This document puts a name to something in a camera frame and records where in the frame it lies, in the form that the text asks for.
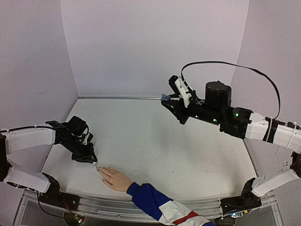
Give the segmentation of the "blue nail polish bottle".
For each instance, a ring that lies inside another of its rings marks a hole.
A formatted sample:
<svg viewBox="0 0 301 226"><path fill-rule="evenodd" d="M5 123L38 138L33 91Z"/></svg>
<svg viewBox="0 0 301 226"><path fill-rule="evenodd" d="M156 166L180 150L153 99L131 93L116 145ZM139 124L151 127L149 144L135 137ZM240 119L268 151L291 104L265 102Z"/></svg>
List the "blue nail polish bottle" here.
<svg viewBox="0 0 301 226"><path fill-rule="evenodd" d="M171 100L172 100L172 98L169 95L166 95L164 93L161 95L161 99L160 99L161 102L163 102L163 101L171 101Z"/></svg>

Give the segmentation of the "blue white red sleeve forearm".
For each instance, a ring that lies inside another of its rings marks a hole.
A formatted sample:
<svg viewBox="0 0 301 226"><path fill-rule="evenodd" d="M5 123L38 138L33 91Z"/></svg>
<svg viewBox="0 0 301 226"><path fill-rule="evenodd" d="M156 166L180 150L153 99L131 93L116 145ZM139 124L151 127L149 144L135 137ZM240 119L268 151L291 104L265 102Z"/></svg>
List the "blue white red sleeve forearm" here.
<svg viewBox="0 0 301 226"><path fill-rule="evenodd" d="M143 212L167 226L214 226L215 223L173 200L151 184L135 182L127 190L132 202Z"/></svg>

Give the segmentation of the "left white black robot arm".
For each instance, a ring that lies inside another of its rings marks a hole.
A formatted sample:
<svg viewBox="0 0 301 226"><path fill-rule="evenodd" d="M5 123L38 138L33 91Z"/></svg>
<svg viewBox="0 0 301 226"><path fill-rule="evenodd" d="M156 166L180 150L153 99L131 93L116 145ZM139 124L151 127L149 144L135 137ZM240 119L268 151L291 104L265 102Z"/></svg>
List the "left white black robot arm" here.
<svg viewBox="0 0 301 226"><path fill-rule="evenodd" d="M61 191L59 182L51 175L36 172L14 163L9 156L43 146L61 145L78 163L97 163L92 143L93 134L86 121L73 116L67 122L47 121L44 125L24 126L0 131L0 180L15 188L38 193L44 204L76 210L80 197Z"/></svg>

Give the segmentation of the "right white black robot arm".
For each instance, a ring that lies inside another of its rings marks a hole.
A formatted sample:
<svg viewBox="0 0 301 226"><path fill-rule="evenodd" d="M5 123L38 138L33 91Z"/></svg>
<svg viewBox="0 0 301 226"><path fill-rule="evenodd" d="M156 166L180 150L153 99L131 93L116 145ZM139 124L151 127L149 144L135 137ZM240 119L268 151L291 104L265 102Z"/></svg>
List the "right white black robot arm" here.
<svg viewBox="0 0 301 226"><path fill-rule="evenodd" d="M241 139L256 139L292 150L292 161L266 177L248 180L241 195L221 199L223 216L232 216L261 206L261 197L290 181L301 177L301 128L293 122L281 122L264 117L252 110L231 107L231 87L220 81L206 84L205 99L197 97L180 77L172 76L169 85L172 95L163 94L161 104L184 125L189 118L220 127L224 132Z"/></svg>

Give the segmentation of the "mannequin hand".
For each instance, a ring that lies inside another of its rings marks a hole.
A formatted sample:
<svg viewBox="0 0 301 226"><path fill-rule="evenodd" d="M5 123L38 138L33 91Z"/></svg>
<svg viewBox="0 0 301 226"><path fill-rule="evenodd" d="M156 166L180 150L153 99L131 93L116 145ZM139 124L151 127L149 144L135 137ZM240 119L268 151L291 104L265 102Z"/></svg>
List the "mannequin hand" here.
<svg viewBox="0 0 301 226"><path fill-rule="evenodd" d="M113 191L127 192L133 183L122 172L112 167L98 167L97 172L102 177L102 182Z"/></svg>

